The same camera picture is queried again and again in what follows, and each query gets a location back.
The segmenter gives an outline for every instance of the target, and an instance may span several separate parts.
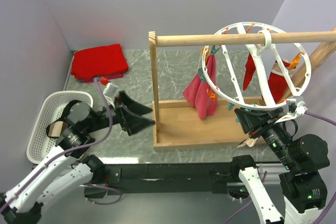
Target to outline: marble surface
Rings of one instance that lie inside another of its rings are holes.
[[[160,100],[178,100],[183,98],[183,91],[190,84],[200,67],[200,49],[169,49],[157,51],[157,73],[159,81]],[[120,89],[134,100],[152,106],[153,85],[151,77],[150,56],[148,50],[125,50],[124,55],[129,64],[129,72],[123,78],[113,80]],[[243,83],[245,63],[248,51],[229,51],[233,67],[240,85]],[[230,74],[223,54],[216,54],[217,85],[231,97],[236,95],[230,81]],[[67,90],[85,91],[93,97],[93,108],[100,110],[103,102],[93,83],[81,83],[70,76]],[[243,96],[260,95],[257,79],[254,77]],[[99,139],[106,129],[92,135]],[[253,148],[236,148],[236,145],[223,147],[189,148],[183,150],[154,151],[152,128],[128,136],[119,125],[112,129],[110,136],[101,144],[90,148],[86,155],[95,154],[105,163],[189,163],[189,162],[230,162],[238,155],[251,155],[257,162],[278,161],[267,145],[257,145]]]

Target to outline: wooden clothes rack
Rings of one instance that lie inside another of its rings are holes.
[[[311,55],[313,56],[313,60],[311,60],[312,72],[336,50],[336,27],[332,31],[272,33],[271,37],[273,44],[322,42]],[[153,118],[156,121],[153,128],[154,148],[239,143],[246,138],[240,124],[235,122],[234,111],[226,108],[229,105],[226,100],[219,99],[215,115],[208,116],[205,120],[200,120],[196,109],[192,108],[185,100],[159,101],[157,47],[264,43],[263,34],[156,36],[154,31],[150,31],[149,46],[154,94]],[[296,73],[299,74],[294,74],[292,81],[294,84],[300,84],[304,80],[305,66],[301,66]],[[244,100],[250,104],[260,104],[260,99],[256,97]]]

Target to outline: wooden rod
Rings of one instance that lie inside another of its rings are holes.
[[[336,51],[336,42],[322,42],[309,56],[311,64],[311,73],[314,73],[334,52]],[[292,81],[295,87],[301,87],[306,78],[306,65],[303,64],[293,74]],[[281,99],[286,99],[291,96],[292,93],[287,88]]]
[[[334,42],[336,31],[312,31],[303,33],[272,33],[272,43]],[[264,44],[263,34],[179,35],[157,36],[157,47],[245,45]]]
[[[160,115],[159,115],[159,85],[157,82],[158,68],[156,66],[156,35],[154,31],[150,31],[149,37],[149,52],[151,54],[151,68],[152,68],[152,82],[153,82],[153,95],[154,95],[154,109],[155,109],[155,122],[156,131],[160,129]]]

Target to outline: white hook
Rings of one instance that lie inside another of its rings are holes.
[[[259,34],[262,33],[265,37],[265,44],[264,45],[258,44],[258,51],[262,52],[265,49],[268,49],[268,48],[271,47],[271,45],[272,45],[272,35],[269,32],[269,30],[267,30],[267,29],[260,30],[258,33]]]

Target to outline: wooden post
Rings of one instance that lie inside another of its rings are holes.
[[[322,42],[314,50],[314,52],[309,56],[311,64],[311,73],[314,73],[334,52],[336,51],[336,42]],[[306,65],[303,64],[301,67],[293,74],[292,82],[295,87],[300,87],[304,83],[306,74]],[[289,88],[286,89],[281,99],[286,99],[290,97],[292,93]]]
[[[159,85],[157,83],[158,68],[156,66],[156,35],[154,31],[150,31],[148,36],[149,36],[149,52],[151,55],[156,131],[159,131],[160,114],[159,114]]]

